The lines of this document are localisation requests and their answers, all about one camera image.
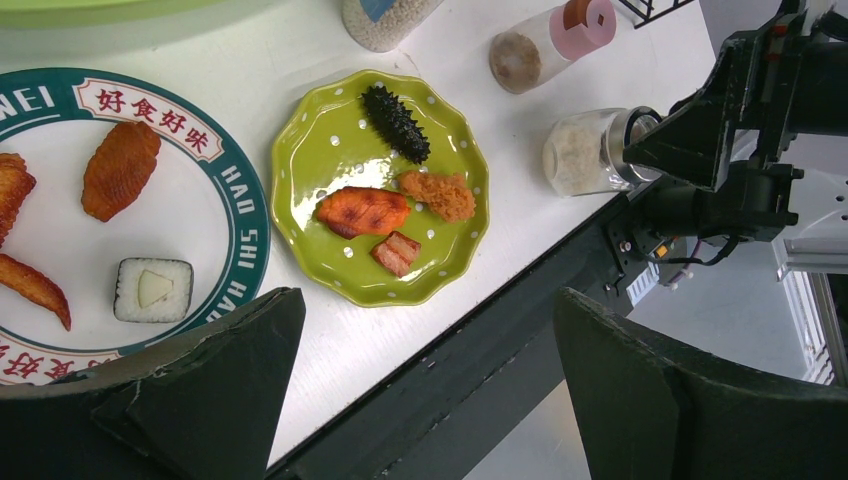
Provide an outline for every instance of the gray floor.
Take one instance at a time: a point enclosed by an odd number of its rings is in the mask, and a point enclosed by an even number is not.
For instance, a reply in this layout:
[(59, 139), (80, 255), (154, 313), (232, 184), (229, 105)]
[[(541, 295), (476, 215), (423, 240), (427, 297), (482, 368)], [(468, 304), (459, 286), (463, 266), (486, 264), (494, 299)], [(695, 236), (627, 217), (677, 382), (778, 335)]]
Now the gray floor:
[[(718, 51), (723, 39), (754, 29), (780, 0), (701, 0)], [(839, 2), (848, 6), (848, 0)], [(802, 168), (848, 174), (841, 151), (848, 140), (802, 137), (784, 161)], [(744, 245), (733, 261), (695, 270), (672, 292), (656, 289), (630, 318), (723, 358), (767, 372), (801, 378), (806, 366), (783, 287), (775, 282), (767, 244)], [(576, 420), (563, 382), (513, 430), (466, 480), (590, 479)]]

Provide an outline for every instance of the seasoning shaker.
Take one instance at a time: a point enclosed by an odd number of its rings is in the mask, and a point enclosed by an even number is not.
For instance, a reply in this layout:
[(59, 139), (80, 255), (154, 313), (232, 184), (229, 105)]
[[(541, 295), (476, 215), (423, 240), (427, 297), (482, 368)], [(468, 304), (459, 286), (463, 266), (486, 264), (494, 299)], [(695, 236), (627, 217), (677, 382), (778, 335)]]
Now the seasoning shaker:
[(648, 107), (611, 108), (557, 122), (542, 150), (545, 176), (562, 197), (633, 190), (660, 173), (624, 163), (624, 148), (662, 117)]
[(344, 0), (342, 20), (368, 50), (394, 50), (443, 0)]
[(489, 66), (504, 89), (522, 94), (608, 45), (616, 25), (610, 0), (570, 0), (496, 36)]

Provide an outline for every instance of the pink bottle label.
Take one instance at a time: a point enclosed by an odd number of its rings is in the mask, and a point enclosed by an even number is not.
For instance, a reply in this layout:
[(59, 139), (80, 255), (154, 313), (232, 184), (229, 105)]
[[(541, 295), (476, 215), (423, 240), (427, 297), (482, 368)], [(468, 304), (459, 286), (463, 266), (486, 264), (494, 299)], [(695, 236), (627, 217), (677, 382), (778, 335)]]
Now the pink bottle label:
[(609, 44), (615, 37), (617, 21), (610, 0), (592, 0), (586, 9), (586, 23), (565, 29), (565, 5), (551, 13), (551, 41), (564, 58), (576, 61)]

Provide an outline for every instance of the sushi roll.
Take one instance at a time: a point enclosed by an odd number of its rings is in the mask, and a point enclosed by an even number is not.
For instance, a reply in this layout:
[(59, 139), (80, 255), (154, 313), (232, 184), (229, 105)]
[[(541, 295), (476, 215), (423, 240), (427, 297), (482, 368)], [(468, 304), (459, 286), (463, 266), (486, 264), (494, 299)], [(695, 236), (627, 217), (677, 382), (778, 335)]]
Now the sushi roll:
[(115, 318), (133, 323), (174, 323), (191, 305), (194, 269), (180, 260), (127, 258), (118, 266)]

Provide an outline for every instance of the bottle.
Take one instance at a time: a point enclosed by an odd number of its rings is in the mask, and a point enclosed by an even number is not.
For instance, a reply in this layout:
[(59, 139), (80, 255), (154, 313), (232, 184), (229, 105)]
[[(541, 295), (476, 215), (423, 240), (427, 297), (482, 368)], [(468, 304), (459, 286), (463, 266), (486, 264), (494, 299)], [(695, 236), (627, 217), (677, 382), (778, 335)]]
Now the bottle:
[(648, 107), (612, 108), (557, 122), (542, 150), (545, 176), (562, 197), (633, 190), (660, 173), (624, 163), (624, 148), (662, 118)]
[(443, 0), (344, 0), (342, 20), (360, 45), (394, 50)]
[(610, 0), (570, 0), (496, 36), (489, 66), (504, 89), (522, 94), (609, 44), (616, 25)]

